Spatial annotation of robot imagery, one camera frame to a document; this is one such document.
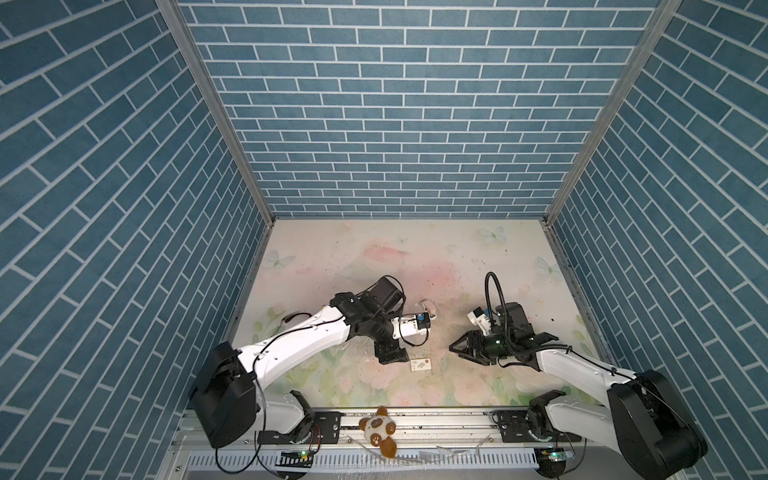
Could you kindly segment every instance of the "floral tabletop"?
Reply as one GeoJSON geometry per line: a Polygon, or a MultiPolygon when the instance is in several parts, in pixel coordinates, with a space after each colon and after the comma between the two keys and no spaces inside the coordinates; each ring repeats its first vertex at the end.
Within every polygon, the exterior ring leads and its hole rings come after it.
{"type": "MultiPolygon", "coordinates": [[[[431,370],[380,365],[372,340],[356,337],[302,362],[267,392],[297,389],[310,405],[342,408],[527,405],[548,390],[571,389],[527,367],[480,366],[448,351],[474,328],[467,313],[485,308],[489,270],[501,281],[505,301],[523,306],[535,332],[593,354],[536,220],[278,220],[233,346],[272,336],[286,328],[286,314],[315,313],[336,293],[359,292],[389,274],[402,282],[406,312],[419,311],[425,299],[437,306],[429,341],[407,347],[411,359],[430,358],[431,370]]],[[[493,287],[491,292],[496,306],[493,287]]]]}

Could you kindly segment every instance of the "mounting plate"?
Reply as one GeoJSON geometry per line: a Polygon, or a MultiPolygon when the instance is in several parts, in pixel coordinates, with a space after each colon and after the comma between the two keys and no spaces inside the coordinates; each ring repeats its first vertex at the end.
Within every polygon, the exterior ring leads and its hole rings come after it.
{"type": "MultiPolygon", "coordinates": [[[[506,410],[494,410],[491,413],[493,422],[498,425],[498,430],[502,434],[502,441],[504,443],[520,443],[520,442],[541,442],[552,443],[551,441],[542,442],[535,438],[528,431],[528,421],[525,416],[528,414],[528,409],[506,409],[506,410]]],[[[571,443],[581,441],[581,437],[575,433],[563,433],[561,432],[557,442],[562,445],[567,444],[568,440],[571,443]]]]}
{"type": "MultiPolygon", "coordinates": [[[[341,430],[341,412],[315,412],[313,425],[320,427],[320,433],[325,445],[339,443],[339,430],[341,430]]],[[[264,445],[295,445],[291,438],[272,430],[259,432],[259,443],[264,445]]]]}

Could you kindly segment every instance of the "plush toy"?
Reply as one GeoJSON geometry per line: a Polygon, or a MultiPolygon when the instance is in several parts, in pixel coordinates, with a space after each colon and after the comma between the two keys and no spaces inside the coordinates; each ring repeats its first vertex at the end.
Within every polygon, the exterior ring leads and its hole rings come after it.
{"type": "Polygon", "coordinates": [[[389,418],[385,407],[379,407],[376,415],[360,420],[360,429],[365,432],[366,440],[379,447],[386,458],[395,458],[397,444],[390,436],[395,433],[395,423],[389,418]]]}

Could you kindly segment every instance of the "sticker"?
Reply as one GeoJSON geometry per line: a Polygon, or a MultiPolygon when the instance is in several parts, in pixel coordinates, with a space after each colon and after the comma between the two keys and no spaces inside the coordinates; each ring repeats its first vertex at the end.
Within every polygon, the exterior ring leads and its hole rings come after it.
{"type": "Polygon", "coordinates": [[[432,362],[429,359],[415,359],[411,360],[411,370],[417,372],[419,370],[431,370],[432,362]]]}

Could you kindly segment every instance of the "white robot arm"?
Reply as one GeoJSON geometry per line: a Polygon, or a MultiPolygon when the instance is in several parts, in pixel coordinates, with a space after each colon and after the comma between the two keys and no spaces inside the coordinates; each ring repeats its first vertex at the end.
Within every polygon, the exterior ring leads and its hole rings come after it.
{"type": "MultiPolygon", "coordinates": [[[[469,318],[480,329],[467,332],[449,349],[482,365],[514,357],[517,362],[502,366],[546,372],[602,404],[579,402],[558,391],[537,397],[531,401],[527,417],[535,438],[573,432],[620,452],[648,480],[666,478],[707,453],[707,444],[677,390],[661,374],[619,369],[576,353],[570,346],[552,343],[556,337],[534,334],[521,306],[503,303],[500,297],[499,322],[476,309],[469,318]]],[[[435,315],[433,307],[426,307],[431,311],[404,316],[404,303],[405,294],[383,277],[357,295],[336,294],[318,313],[269,339],[237,350],[229,343],[214,348],[190,392],[211,446],[220,448],[233,442],[266,410],[270,417],[262,419],[264,428],[297,440],[304,438],[313,411],[303,397],[298,392],[285,396],[261,392],[263,399],[259,399],[254,382],[262,390],[326,348],[354,336],[368,336],[380,363],[408,361],[400,339],[426,337],[435,315]]]]}

